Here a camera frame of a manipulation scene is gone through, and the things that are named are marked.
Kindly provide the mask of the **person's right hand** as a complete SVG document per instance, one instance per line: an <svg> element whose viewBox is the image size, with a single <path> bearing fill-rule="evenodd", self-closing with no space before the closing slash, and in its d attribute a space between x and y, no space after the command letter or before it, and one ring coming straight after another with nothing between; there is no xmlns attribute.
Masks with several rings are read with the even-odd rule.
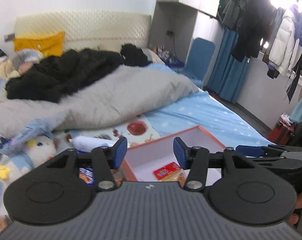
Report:
<svg viewBox="0 0 302 240"><path fill-rule="evenodd" d="M295 205L295 209L301 209L302 208L302 193L298 195L297 202ZM292 214L289 219L289 224L294 225L299 221L299 216L297 214Z"/></svg>

